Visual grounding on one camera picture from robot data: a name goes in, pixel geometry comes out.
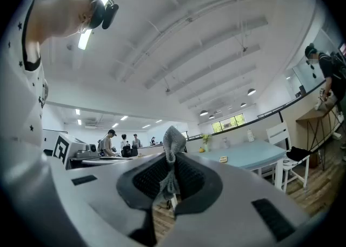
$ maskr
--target ceiling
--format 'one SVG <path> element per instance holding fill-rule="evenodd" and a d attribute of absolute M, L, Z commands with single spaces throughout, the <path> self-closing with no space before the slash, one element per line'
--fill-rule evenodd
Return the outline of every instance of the ceiling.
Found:
<path fill-rule="evenodd" d="M 81 127 L 87 129 L 99 129 L 99 130 L 109 130 L 112 129 L 112 126 L 115 123 L 118 123 L 118 126 L 113 128 L 115 131 L 145 131 L 153 128 L 155 125 L 161 125 L 166 121 L 156 121 L 160 119 L 145 119 L 139 117 L 128 117 L 125 120 L 120 120 L 123 116 L 115 116 L 110 114 L 103 114 L 93 111 L 80 110 L 80 115 L 76 114 L 75 109 L 64 108 L 61 106 L 55 106 L 57 113 L 60 118 L 67 125 L 79 126 L 77 120 L 82 121 Z"/>
<path fill-rule="evenodd" d="M 79 35 L 53 39 L 43 48 L 48 83 L 59 71 L 61 79 L 62 71 L 78 79 L 99 75 L 114 87 L 122 84 L 162 103 L 174 100 L 198 116 L 202 109 L 254 104 L 287 63 L 264 56 L 277 0 L 115 2 L 119 11 L 112 26 L 95 29 L 86 50 L 77 48 Z M 249 97 L 250 88 L 257 92 Z M 105 119 L 114 122 L 105 115 L 99 121 Z"/>

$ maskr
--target ceiling beam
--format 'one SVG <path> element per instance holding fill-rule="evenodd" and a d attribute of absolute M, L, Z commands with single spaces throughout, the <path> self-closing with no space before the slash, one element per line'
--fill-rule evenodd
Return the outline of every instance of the ceiling beam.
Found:
<path fill-rule="evenodd" d="M 182 103 L 184 103 L 184 102 L 186 102 L 188 100 L 191 100 L 194 97 L 197 97 L 197 96 L 199 96 L 199 95 L 201 95 L 201 94 L 203 94 L 203 93 L 205 93 L 205 92 L 207 92 L 209 90 L 212 90 L 213 88 L 215 88 L 215 87 L 217 87 L 219 85 L 222 85 L 222 84 L 227 83 L 227 82 L 229 82 L 229 81 L 231 81 L 233 79 L 236 79 L 239 76 L 246 75 L 246 74 L 248 74 L 248 73 L 250 73 L 250 72 L 252 72 L 254 70 L 256 70 L 256 65 L 252 64 L 252 65 L 250 65 L 250 66 L 248 66 L 246 68 L 241 69 L 238 72 L 234 72 L 231 75 L 229 75 L 229 76 L 227 76 L 227 77 L 225 77 L 223 79 L 220 79 L 219 81 L 213 82 L 213 83 L 211 83 L 211 84 L 209 84 L 209 85 L 207 85 L 207 86 L 205 86 L 205 87 L 203 87 L 203 88 L 201 88 L 199 90 L 196 90 L 194 93 L 192 93 L 190 95 L 187 95 L 184 98 L 179 99 L 179 103 L 182 104 Z"/>
<path fill-rule="evenodd" d="M 139 54 L 137 57 L 134 57 L 132 59 L 133 66 L 135 68 L 138 68 L 142 62 L 144 62 L 150 54 L 154 53 L 154 51 L 161 46 L 165 41 L 167 41 L 171 36 L 185 28 L 187 25 L 191 24 L 193 21 L 197 20 L 198 18 L 211 13 L 213 11 L 228 7 L 230 5 L 236 4 L 237 1 L 247 1 L 247 0 L 214 0 L 212 2 L 208 2 L 207 5 L 204 5 L 203 7 L 197 8 L 195 11 L 190 12 L 191 4 L 198 4 L 200 3 L 200 0 L 191 0 L 191 2 L 181 5 L 179 7 L 180 10 L 184 12 L 184 17 L 173 21 L 170 26 L 168 26 L 164 31 L 162 31 L 161 34 L 155 37 L 155 39 L 145 44 L 147 46 L 146 48 L 143 48 L 144 51 L 143 54 Z M 122 81 L 126 82 L 126 80 L 131 76 L 130 73 L 125 73 L 124 77 L 122 78 Z"/>
<path fill-rule="evenodd" d="M 247 22 L 247 27 L 248 30 L 252 30 L 255 28 L 259 28 L 262 26 L 267 25 L 268 22 L 265 19 L 265 17 L 260 17 L 260 18 L 256 18 L 253 19 L 251 21 Z M 147 89 L 152 88 L 158 81 L 160 81 L 161 79 L 163 79 L 167 74 L 173 72 L 174 70 L 176 70 L 177 68 L 179 68 L 180 66 L 182 66 L 184 63 L 188 62 L 189 60 L 193 59 L 194 57 L 198 56 L 200 53 L 207 51 L 208 49 L 214 47 L 217 44 L 220 44 L 224 41 L 226 41 L 227 39 L 230 39 L 232 37 L 235 37 L 236 35 L 241 34 L 241 28 L 238 28 L 237 26 L 233 26 L 228 32 L 215 37 L 211 40 L 209 40 L 208 42 L 203 43 L 203 46 L 199 46 L 196 49 L 192 49 L 190 52 L 184 54 L 183 56 L 179 57 L 177 60 L 171 62 L 166 71 L 160 69 L 159 71 L 157 71 L 150 80 L 146 81 L 146 83 L 144 84 L 145 87 Z"/>
<path fill-rule="evenodd" d="M 195 103 L 193 105 L 188 106 L 188 109 L 195 108 L 195 107 L 200 106 L 200 105 L 202 105 L 202 104 L 204 104 L 206 102 L 210 102 L 210 101 L 213 101 L 213 100 L 215 100 L 217 98 L 220 98 L 220 97 L 222 97 L 224 95 L 230 94 L 230 93 L 234 92 L 235 90 L 241 89 L 244 86 L 248 86 L 251 83 L 252 83 L 252 80 L 249 79 L 249 80 L 247 80 L 247 81 L 245 81 L 245 82 L 243 82 L 241 84 L 238 84 L 237 86 L 233 86 L 232 88 L 226 89 L 226 90 L 224 90 L 224 91 L 222 91 L 222 92 L 220 92 L 218 94 L 215 94 L 212 97 L 199 100 L 199 102 L 197 102 L 197 103 Z"/>
<path fill-rule="evenodd" d="M 167 95 L 171 95 L 173 94 L 174 92 L 182 89 L 183 87 L 185 87 L 186 85 L 194 82 L 195 80 L 197 79 L 200 79 L 202 78 L 203 76 L 231 63 L 231 62 L 234 62 L 238 59 L 240 59 L 241 57 L 246 57 L 254 52 L 257 52 L 257 51 L 260 51 L 260 46 L 257 44 L 257 45 L 254 45 L 254 46 L 251 46 L 247 49 L 246 52 L 243 53 L 243 56 L 242 56 L 242 51 L 239 51 L 237 53 L 234 53 L 230 56 L 228 56 L 227 58 L 225 59 L 222 59 L 221 61 L 218 61 L 216 63 L 213 63 L 213 64 L 210 64 L 208 65 L 207 67 L 201 69 L 200 71 L 196 72 L 195 74 L 191 75 L 190 77 L 188 78 L 185 78 L 184 81 L 182 81 L 181 83 L 179 84 L 176 84 L 175 86 L 173 86 L 171 89 L 170 89 L 170 92 L 167 92 L 166 94 Z"/>

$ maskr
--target window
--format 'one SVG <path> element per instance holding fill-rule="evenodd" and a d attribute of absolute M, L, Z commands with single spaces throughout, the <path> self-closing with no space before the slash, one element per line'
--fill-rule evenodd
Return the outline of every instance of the window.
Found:
<path fill-rule="evenodd" d="M 221 120 L 219 122 L 212 123 L 212 129 L 214 132 L 221 132 L 225 130 L 232 129 L 237 126 L 241 126 L 246 123 L 243 114 L 232 116 L 230 118 Z"/>
<path fill-rule="evenodd" d="M 182 132 L 182 135 L 186 138 L 186 139 L 188 139 L 188 132 L 186 131 L 186 132 Z"/>

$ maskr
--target bottle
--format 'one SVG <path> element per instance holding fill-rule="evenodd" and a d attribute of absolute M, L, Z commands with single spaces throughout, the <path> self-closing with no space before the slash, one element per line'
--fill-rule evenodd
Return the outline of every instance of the bottle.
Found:
<path fill-rule="evenodd" d="M 253 142 L 255 140 L 254 134 L 252 133 L 251 129 L 248 129 L 248 140 L 249 142 Z"/>

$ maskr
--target white shirt with black stars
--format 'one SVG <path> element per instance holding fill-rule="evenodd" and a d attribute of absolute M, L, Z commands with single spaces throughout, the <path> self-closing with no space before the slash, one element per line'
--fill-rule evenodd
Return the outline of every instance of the white shirt with black stars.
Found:
<path fill-rule="evenodd" d="M 46 84 L 41 59 L 26 61 L 23 39 L 33 3 L 23 0 L 0 42 L 0 136 L 41 147 Z"/>

